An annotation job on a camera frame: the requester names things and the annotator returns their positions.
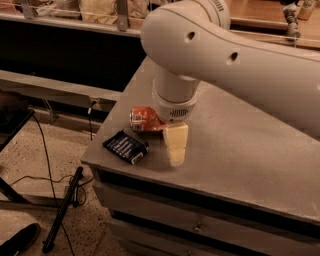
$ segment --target speckled floor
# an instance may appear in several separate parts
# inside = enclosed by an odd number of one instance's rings
[[[53,180],[74,174],[81,165],[81,157],[90,143],[89,125],[86,120],[60,116],[53,125],[48,125],[48,115],[37,112],[37,119],[45,136]],[[84,178],[80,183],[92,178],[90,169],[84,167]],[[48,178],[48,167],[42,137],[37,123],[31,119],[0,152],[0,177],[8,184],[30,175]],[[57,197],[63,197],[69,177],[54,185]],[[23,179],[12,186],[17,192],[40,196],[52,196],[50,182],[46,180]],[[70,206],[63,220],[74,255],[85,256],[132,256],[120,247],[106,226],[110,218],[107,209],[100,206],[92,189],[92,182],[84,186],[86,201],[77,208]],[[54,222],[56,210],[51,208],[30,208],[0,205],[0,244],[16,232],[33,222],[41,226],[41,234],[35,244],[23,256],[72,255],[66,236],[60,228],[53,250],[42,253],[42,242],[47,238]]]

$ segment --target black shoe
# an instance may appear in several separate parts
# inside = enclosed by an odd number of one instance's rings
[[[0,246],[0,256],[14,256],[28,249],[38,238],[40,225],[33,223]]]

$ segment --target black metal stand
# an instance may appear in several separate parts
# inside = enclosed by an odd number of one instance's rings
[[[74,192],[75,192],[75,189],[78,185],[78,182],[79,180],[83,177],[82,175],[82,171],[83,171],[83,168],[82,167],[78,167],[72,181],[71,181],[71,184],[70,184],[70,187],[68,189],[68,192],[62,202],[62,205],[61,207],[59,208],[58,210],[58,213],[57,213],[57,217],[51,227],[51,230],[49,232],[49,235],[47,237],[47,239],[43,242],[44,243],[44,246],[42,248],[42,251],[44,253],[48,253],[50,252],[52,249],[53,249],[53,246],[54,246],[54,239],[56,238],[56,235],[59,231],[59,228],[61,226],[61,223],[62,223],[62,220],[64,218],[64,215],[66,214],[67,210],[68,210],[68,206],[70,205],[70,203],[72,202],[73,200],[73,195],[74,195]]]

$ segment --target robotic arm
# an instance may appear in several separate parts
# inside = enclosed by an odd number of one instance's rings
[[[157,64],[158,115],[183,121],[200,80],[320,140],[320,53],[249,40],[228,31],[223,0],[184,0],[150,13],[141,29]]]

